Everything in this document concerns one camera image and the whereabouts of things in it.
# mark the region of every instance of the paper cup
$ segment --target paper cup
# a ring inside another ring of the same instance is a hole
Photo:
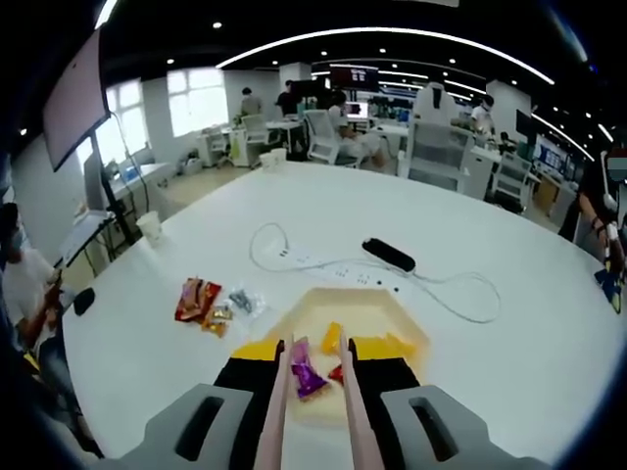
[[[276,155],[275,154],[261,154],[259,160],[262,162],[262,168],[265,171],[273,171],[276,167]]]
[[[143,214],[137,220],[137,226],[141,230],[144,237],[146,237],[146,240],[148,240],[148,243],[155,246],[162,234],[159,214],[156,211],[150,211]]]
[[[277,164],[280,165],[283,162],[287,162],[287,149],[284,149],[284,148],[273,149],[270,153],[275,155]]]

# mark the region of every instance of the window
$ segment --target window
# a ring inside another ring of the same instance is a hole
[[[107,104],[109,111],[118,116],[120,123],[115,116],[111,116],[96,129],[96,139],[104,165],[110,162],[122,163],[126,159],[124,140],[131,155],[146,147],[148,142],[139,80],[109,88]],[[76,148],[81,169],[92,153],[91,140],[86,138]]]
[[[228,122],[221,70],[171,71],[168,73],[168,94],[174,137]]]

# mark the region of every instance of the clear plastic bag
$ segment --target clear plastic bag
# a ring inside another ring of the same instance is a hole
[[[249,324],[266,310],[264,296],[244,286],[231,289],[219,304],[227,306],[237,319]]]

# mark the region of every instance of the white round table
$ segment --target white round table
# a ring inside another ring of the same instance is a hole
[[[602,401],[625,329],[624,315],[594,281],[597,261],[522,217],[453,192],[368,171],[285,164],[276,173],[253,171],[167,220],[159,247],[139,241],[94,281],[94,305],[81,317],[64,316],[72,381],[105,455],[139,445],[152,416],[196,384],[212,384],[236,347],[262,337],[309,288],[329,284],[254,267],[251,237],[270,221],[291,242],[332,259],[363,258],[362,241],[377,237],[414,256],[423,274],[478,271],[491,279],[503,312],[486,325],[451,315],[419,289],[400,301],[431,340],[428,382],[483,418],[492,441],[513,455],[557,463]],[[268,309],[250,329],[233,323],[223,339],[175,322],[190,276],[244,285]],[[454,301],[465,289],[438,293]],[[488,316],[480,305],[466,313]],[[283,468],[353,468],[348,431],[288,418]]]

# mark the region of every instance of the purple snack packet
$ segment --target purple snack packet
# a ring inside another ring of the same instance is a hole
[[[307,400],[329,383],[315,373],[310,362],[310,344],[307,339],[301,338],[292,345],[292,374],[299,383],[298,398]]]
[[[312,367],[310,363],[310,343],[307,336],[292,345],[292,364],[306,364]]]
[[[292,373],[300,384],[297,391],[299,400],[309,399],[329,384],[307,364],[292,364]]]

